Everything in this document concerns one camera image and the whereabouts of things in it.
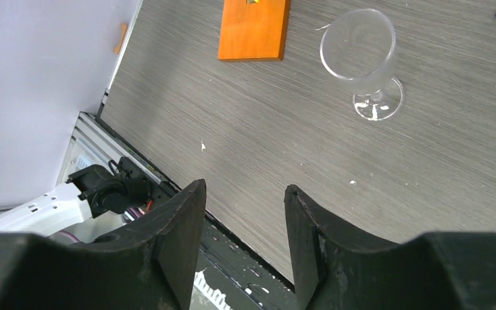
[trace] glass base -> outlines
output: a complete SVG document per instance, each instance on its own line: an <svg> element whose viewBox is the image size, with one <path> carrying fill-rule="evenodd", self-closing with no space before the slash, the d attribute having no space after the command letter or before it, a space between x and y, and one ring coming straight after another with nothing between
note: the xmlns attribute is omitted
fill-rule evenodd
<svg viewBox="0 0 496 310"><path fill-rule="evenodd" d="M379 93L353 95L356 113L368 121L390 118L404 104L404 100L404 87L395 77Z"/></svg>

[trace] clear plastic goblet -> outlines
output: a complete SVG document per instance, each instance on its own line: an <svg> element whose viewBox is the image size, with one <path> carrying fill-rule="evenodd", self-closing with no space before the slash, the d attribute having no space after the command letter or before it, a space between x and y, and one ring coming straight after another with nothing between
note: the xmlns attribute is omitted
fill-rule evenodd
<svg viewBox="0 0 496 310"><path fill-rule="evenodd" d="M369 121L388 119L404 104L404 88L393 77L396 47L393 23L374 9L339 17L320 42L322 64L354 94L356 112Z"/></svg>

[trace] glass stem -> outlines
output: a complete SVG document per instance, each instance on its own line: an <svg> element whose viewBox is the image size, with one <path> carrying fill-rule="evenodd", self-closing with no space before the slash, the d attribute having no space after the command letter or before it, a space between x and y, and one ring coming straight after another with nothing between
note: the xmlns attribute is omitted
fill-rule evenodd
<svg viewBox="0 0 496 310"><path fill-rule="evenodd" d="M382 101L383 100L383 92L381 90L378 90L378 91L374 92L373 94L369 95L369 97L373 101Z"/></svg>

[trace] transparent cup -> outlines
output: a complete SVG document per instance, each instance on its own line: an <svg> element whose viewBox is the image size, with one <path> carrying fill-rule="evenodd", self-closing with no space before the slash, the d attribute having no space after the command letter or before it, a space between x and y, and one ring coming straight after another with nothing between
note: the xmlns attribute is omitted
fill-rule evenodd
<svg viewBox="0 0 496 310"><path fill-rule="evenodd" d="M320 42L322 64L353 93L356 112L369 121L388 119L404 104L404 88L393 77L396 47L393 23L369 8L336 19Z"/></svg>

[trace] orange wooden block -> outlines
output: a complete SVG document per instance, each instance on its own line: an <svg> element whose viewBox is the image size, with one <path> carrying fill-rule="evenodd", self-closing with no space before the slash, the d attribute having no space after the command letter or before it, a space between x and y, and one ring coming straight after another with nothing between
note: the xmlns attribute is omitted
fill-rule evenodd
<svg viewBox="0 0 496 310"><path fill-rule="evenodd" d="M127 29L127 24L121 24L121 41L119 41L115 48L113 48L113 53L119 54L121 52L121 47L123 47L123 42L125 40L125 36L127 35Z"/></svg>
<svg viewBox="0 0 496 310"><path fill-rule="evenodd" d="M225 0L218 59L282 60L290 0Z"/></svg>

